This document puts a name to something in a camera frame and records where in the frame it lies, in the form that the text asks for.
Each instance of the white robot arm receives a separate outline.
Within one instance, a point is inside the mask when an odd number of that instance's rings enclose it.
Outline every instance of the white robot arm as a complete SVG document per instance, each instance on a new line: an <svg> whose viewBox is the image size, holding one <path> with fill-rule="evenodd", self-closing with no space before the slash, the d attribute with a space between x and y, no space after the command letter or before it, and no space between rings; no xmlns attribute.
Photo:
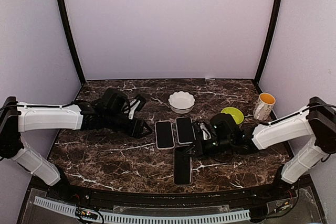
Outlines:
<svg viewBox="0 0 336 224"><path fill-rule="evenodd" d="M198 139L187 150L188 156L212 155L232 150L249 154L296 137L309 136L309 142L281 167L281 180L295 183L299 177L322 158L336 153L336 113L320 98L310 99L307 106L278 120L241 130L229 114L218 114L210 120L216 137ZM198 136L203 135L201 123L194 124Z"/></svg>
<svg viewBox="0 0 336 224"><path fill-rule="evenodd" d="M145 103L140 95L129 102L125 94L114 89L106 90L103 97L93 103L75 101L67 105L28 104L8 97L0 109L0 157L12 159L51 187L66 185L67 178L61 168L31 148L21 132L109 128L141 138L152 132L144 120L134 118Z"/></svg>

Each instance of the dark marble surface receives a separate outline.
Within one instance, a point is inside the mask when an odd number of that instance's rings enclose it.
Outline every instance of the dark marble surface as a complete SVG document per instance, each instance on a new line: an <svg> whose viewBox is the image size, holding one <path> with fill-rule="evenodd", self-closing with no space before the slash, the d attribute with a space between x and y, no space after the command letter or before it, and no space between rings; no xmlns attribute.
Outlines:
<svg viewBox="0 0 336 224"><path fill-rule="evenodd" d="M190 116L193 121L208 121L222 108L234 106L245 115L242 127L258 124L251 115L258 93L250 80L111 80L89 81L78 99L93 101L106 88L115 88L129 98L142 94L147 103L136 113L154 128L157 121L173 123L175 146L175 114L169 108L169 95L187 91L196 104ZM200 193L248 188L272 182L278 167L289 160L283 144L252 155L227 154L215 158L193 159L193 183L175 186L173 150L158 150L155 134L134 139L111 130L62 130L51 150L50 161L66 172L73 185L132 193Z"/></svg>

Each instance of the white wall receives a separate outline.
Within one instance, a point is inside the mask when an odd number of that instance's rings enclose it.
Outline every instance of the white wall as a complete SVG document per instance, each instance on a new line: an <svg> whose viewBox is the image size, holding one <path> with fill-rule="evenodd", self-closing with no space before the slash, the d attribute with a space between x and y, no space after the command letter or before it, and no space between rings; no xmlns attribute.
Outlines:
<svg viewBox="0 0 336 224"><path fill-rule="evenodd" d="M31 103L67 103L80 88L56 0L0 0L0 103L14 95ZM44 157L55 131L23 134ZM30 175L0 163L0 222L16 223Z"/></svg>
<svg viewBox="0 0 336 224"><path fill-rule="evenodd" d="M87 79L253 78L273 0L66 0Z"/></svg>
<svg viewBox="0 0 336 224"><path fill-rule="evenodd" d="M260 86L272 93L278 117L319 96L336 104L336 0L282 0ZM306 139L292 141L296 153ZM329 223L336 223L336 156L311 170Z"/></svg>

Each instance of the phone screen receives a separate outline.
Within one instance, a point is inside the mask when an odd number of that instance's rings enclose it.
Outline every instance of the phone screen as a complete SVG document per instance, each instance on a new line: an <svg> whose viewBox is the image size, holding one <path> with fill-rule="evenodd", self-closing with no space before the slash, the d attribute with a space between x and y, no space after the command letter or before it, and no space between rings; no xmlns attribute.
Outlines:
<svg viewBox="0 0 336 224"><path fill-rule="evenodd" d="M169 121L155 123L156 146L158 149L174 147L172 124Z"/></svg>
<svg viewBox="0 0 336 224"><path fill-rule="evenodd" d="M180 144L189 144L195 140L191 118L176 119L177 140Z"/></svg>
<svg viewBox="0 0 336 224"><path fill-rule="evenodd" d="M185 156L183 150L188 146L176 147L174 150L174 184L180 186L192 183L192 158Z"/></svg>

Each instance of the yellow-green bowl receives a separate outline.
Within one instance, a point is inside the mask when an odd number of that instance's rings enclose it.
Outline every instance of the yellow-green bowl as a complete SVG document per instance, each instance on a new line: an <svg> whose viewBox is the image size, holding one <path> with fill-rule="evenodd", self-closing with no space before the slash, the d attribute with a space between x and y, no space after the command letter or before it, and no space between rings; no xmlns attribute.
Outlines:
<svg viewBox="0 0 336 224"><path fill-rule="evenodd" d="M242 111L240 111L239 109L234 108L234 107L226 107L226 108L222 109L221 113L232 115L236 124L241 124L244 120L244 115L243 115Z"/></svg>

